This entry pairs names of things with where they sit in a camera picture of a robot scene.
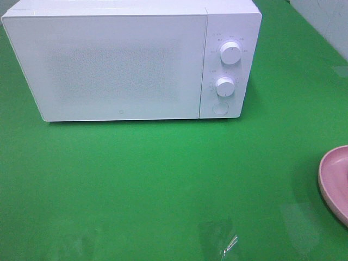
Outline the round door release button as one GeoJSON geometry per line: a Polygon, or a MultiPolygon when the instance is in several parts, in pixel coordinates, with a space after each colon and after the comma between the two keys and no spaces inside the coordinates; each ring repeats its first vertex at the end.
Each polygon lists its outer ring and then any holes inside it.
{"type": "Polygon", "coordinates": [[[229,111],[229,105],[226,102],[220,102],[213,106],[213,112],[215,115],[224,116],[229,111]]]}

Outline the pink plate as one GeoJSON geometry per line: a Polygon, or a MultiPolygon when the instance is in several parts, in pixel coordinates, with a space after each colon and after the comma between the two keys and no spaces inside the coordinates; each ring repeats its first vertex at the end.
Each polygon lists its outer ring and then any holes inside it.
{"type": "Polygon", "coordinates": [[[347,226],[347,145],[333,148],[322,157],[318,185],[329,209],[347,226]]]}

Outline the white microwave door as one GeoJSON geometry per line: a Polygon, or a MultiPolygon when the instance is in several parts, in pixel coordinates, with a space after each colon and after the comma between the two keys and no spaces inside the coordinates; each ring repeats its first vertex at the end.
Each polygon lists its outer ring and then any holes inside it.
{"type": "Polygon", "coordinates": [[[204,15],[6,17],[45,121],[196,119],[204,15]]]}

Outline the lower white control knob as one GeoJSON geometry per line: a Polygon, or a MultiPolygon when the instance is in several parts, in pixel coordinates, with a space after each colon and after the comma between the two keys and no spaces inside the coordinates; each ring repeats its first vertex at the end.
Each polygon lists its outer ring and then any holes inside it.
{"type": "Polygon", "coordinates": [[[216,83],[216,92],[220,97],[229,97],[235,91],[235,84],[232,78],[222,77],[216,83]]]}

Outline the white control knob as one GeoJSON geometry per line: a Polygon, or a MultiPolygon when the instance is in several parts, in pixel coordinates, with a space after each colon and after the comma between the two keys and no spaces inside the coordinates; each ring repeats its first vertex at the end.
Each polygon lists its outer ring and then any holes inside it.
{"type": "Polygon", "coordinates": [[[229,97],[235,91],[235,84],[232,78],[222,77],[216,83],[216,92],[220,97],[229,97]]]}
{"type": "Polygon", "coordinates": [[[241,59],[241,47],[236,41],[227,41],[220,47],[220,59],[226,65],[233,65],[241,59]]]}

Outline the upper white control knob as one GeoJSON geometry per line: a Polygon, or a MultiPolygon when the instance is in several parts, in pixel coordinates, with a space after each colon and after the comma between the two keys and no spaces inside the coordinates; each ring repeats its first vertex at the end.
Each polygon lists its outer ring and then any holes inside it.
{"type": "Polygon", "coordinates": [[[236,41],[227,41],[220,47],[220,59],[226,65],[233,65],[241,59],[241,47],[236,41]]]}

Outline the white microwave oven body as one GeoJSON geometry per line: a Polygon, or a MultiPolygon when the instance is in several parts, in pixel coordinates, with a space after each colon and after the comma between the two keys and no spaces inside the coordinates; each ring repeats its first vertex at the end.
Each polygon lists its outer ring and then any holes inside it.
{"type": "Polygon", "coordinates": [[[252,1],[19,1],[1,20],[4,26],[6,17],[163,15],[204,15],[207,18],[197,119],[239,117],[262,21],[261,12],[252,1]],[[226,65],[220,59],[220,47],[231,40],[240,45],[241,59],[226,65]],[[234,81],[235,91],[229,97],[220,97],[216,92],[215,83],[222,77],[234,81]],[[220,102],[229,105],[224,116],[213,112],[213,106],[220,102]]]}

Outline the clear tape patch front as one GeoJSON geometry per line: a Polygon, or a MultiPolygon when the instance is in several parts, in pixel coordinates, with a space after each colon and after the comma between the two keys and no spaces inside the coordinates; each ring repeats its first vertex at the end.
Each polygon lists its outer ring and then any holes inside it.
{"type": "Polygon", "coordinates": [[[200,223],[198,232],[204,260],[240,260],[239,237],[231,218],[200,223]]]}

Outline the clear tape patch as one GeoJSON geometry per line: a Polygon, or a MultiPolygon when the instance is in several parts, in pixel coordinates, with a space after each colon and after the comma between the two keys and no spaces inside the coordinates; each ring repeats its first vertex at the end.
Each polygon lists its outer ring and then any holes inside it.
{"type": "Polygon", "coordinates": [[[308,257],[322,234],[314,208],[309,203],[282,204],[279,208],[292,247],[301,257],[308,257]]]}
{"type": "Polygon", "coordinates": [[[332,70],[340,78],[348,78],[348,66],[332,66],[332,70]]]}
{"type": "Polygon", "coordinates": [[[231,218],[200,223],[198,232],[204,260],[240,260],[239,237],[231,218]]]}

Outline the clear tape patch far right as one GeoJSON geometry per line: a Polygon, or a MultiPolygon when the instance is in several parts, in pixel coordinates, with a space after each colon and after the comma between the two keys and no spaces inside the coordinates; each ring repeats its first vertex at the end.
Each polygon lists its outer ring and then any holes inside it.
{"type": "Polygon", "coordinates": [[[348,78],[348,66],[332,66],[332,70],[340,78],[348,78]]]}

